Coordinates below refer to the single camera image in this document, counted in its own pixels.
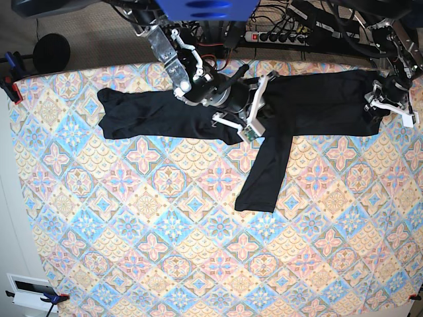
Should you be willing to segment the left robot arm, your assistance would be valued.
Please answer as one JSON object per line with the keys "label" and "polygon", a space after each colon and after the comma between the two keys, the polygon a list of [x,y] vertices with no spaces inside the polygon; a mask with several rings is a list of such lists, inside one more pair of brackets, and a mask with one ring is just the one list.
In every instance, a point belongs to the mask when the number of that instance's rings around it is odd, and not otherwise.
{"label": "left robot arm", "polygon": [[[413,81],[422,76],[422,53],[401,19],[412,12],[412,1],[327,1],[339,25],[342,37],[354,48],[373,59],[386,59],[393,70],[382,81],[373,82],[372,91],[365,95],[364,110],[373,118],[382,111],[398,114],[403,126],[414,127],[420,123],[418,112],[413,110],[409,90]],[[347,34],[347,23],[340,18],[338,8],[352,11],[349,20],[359,14],[364,30],[371,32],[377,52],[355,43]]]}

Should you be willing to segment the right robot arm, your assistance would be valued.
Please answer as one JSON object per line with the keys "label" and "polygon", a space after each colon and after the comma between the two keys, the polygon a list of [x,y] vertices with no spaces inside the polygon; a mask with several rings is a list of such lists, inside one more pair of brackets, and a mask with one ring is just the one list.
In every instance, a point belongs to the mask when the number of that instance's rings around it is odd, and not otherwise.
{"label": "right robot arm", "polygon": [[212,116],[237,131],[245,142],[265,132],[257,118],[265,105],[263,94],[275,72],[246,84],[249,66],[240,66],[225,76],[200,55],[203,46],[193,28],[200,27],[206,44],[223,40],[233,49],[245,34],[245,25],[257,7],[257,1],[108,1],[108,5],[128,21],[139,37],[148,40],[155,57],[164,65],[173,82],[174,95],[190,106],[212,106]]}

